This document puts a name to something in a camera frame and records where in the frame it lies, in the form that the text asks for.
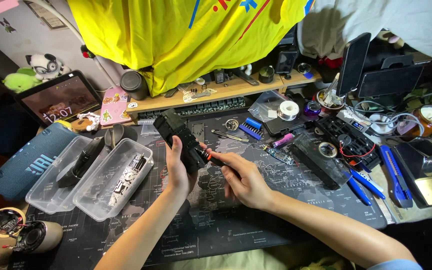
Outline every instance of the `panda plush toy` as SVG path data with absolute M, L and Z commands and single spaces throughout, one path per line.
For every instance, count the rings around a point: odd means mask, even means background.
M 36 79 L 42 80 L 43 82 L 47 82 L 71 71 L 69 67 L 64 66 L 61 61 L 49 53 L 45 55 L 26 55 L 26 61 L 36 72 Z

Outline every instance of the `white cloth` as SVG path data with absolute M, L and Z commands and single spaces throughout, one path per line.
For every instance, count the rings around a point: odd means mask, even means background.
M 336 59 L 347 42 L 364 32 L 373 39 L 383 28 L 432 57 L 432 1 L 428 0 L 316 0 L 297 24 L 297 40 L 306 56 Z

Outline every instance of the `green plush toy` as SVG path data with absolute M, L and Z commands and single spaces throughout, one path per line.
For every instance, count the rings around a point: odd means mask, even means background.
M 35 75 L 36 72 L 33 69 L 20 68 L 16 73 L 8 74 L 3 83 L 8 89 L 21 93 L 42 83 Z

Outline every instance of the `tablet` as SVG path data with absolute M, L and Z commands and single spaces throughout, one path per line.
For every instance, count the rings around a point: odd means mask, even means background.
M 101 97 L 79 70 L 39 84 L 14 97 L 41 126 L 73 121 L 77 114 L 101 108 Z

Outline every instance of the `jbl logo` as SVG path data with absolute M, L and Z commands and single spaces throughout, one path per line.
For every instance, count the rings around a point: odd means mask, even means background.
M 29 171 L 35 175 L 42 175 L 44 171 L 51 165 L 51 163 L 54 162 L 54 159 L 51 159 L 45 155 L 41 155 L 35 161 L 33 161 L 33 164 L 29 165 L 25 171 Z

